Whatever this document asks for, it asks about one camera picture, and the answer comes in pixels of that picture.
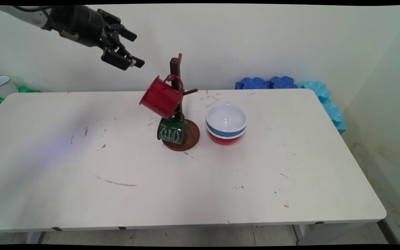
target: round wooden base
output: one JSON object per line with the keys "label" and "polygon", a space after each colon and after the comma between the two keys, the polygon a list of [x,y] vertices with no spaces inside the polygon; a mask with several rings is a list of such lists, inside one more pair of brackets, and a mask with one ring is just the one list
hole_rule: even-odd
{"label": "round wooden base", "polygon": [[184,135],[184,140],[181,144],[175,144],[170,141],[162,140],[163,144],[166,145],[171,150],[174,151],[185,151],[197,144],[200,139],[200,130],[197,124],[195,124],[192,120],[186,119],[187,123],[187,130],[186,134]]}

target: white wall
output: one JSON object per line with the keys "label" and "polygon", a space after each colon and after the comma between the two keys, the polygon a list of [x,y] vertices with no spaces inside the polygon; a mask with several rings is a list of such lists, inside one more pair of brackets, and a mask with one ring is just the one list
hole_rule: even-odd
{"label": "white wall", "polygon": [[400,241],[400,33],[343,114],[342,137]]}
{"label": "white wall", "polygon": [[400,31],[400,6],[89,5],[138,35],[143,68],[121,71],[87,48],[0,11],[0,75],[43,91],[146,90],[183,53],[187,89],[233,89],[243,77],[322,81],[343,110]]}

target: blue bowl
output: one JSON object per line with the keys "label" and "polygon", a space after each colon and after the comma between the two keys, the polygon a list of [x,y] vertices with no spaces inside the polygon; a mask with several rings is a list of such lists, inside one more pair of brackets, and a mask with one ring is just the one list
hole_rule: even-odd
{"label": "blue bowl", "polygon": [[243,130],[239,130],[237,132],[226,133],[226,132],[221,132],[221,131],[218,131],[218,130],[214,129],[207,122],[206,122],[206,125],[208,125],[208,128],[211,131],[213,131],[215,134],[220,135],[220,136],[236,136],[236,135],[240,134],[245,129],[245,128],[243,128]]}

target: red mug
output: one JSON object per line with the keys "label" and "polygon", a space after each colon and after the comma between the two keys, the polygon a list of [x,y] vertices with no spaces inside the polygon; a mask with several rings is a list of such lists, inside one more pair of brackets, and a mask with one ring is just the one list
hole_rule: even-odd
{"label": "red mug", "polygon": [[[166,81],[171,76],[180,82],[181,88],[179,91],[166,84]],[[183,82],[178,76],[168,75],[164,81],[160,79],[160,76],[157,76],[146,93],[144,93],[143,98],[141,98],[140,105],[143,104],[161,117],[168,119],[174,114],[182,98]]]}

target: floor tile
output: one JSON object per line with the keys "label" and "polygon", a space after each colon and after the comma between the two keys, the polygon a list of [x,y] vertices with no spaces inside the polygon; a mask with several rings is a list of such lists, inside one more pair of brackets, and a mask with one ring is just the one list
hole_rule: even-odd
{"label": "floor tile", "polygon": [[296,245],[296,237],[291,225],[252,226],[257,247],[273,245]]}
{"label": "floor tile", "polygon": [[366,224],[354,229],[351,232],[335,239],[329,245],[351,245],[351,244],[376,244],[373,234]]}
{"label": "floor tile", "polygon": [[372,233],[373,238],[376,240],[377,244],[389,243],[377,223],[367,223],[367,226],[368,229],[370,229],[370,232]]}
{"label": "floor tile", "polygon": [[0,238],[3,238],[3,239],[8,240],[8,241],[11,241],[14,236],[15,236],[15,233],[2,233],[2,234],[0,234]]}
{"label": "floor tile", "polygon": [[28,233],[16,233],[11,242],[16,244],[27,244]]}
{"label": "floor tile", "polygon": [[128,245],[132,246],[134,230],[46,232],[43,244],[62,245]]}
{"label": "floor tile", "polygon": [[135,246],[148,247],[247,247],[254,246],[251,226],[141,229]]}
{"label": "floor tile", "polygon": [[11,239],[15,236],[15,233],[0,234],[0,245],[12,244]]}

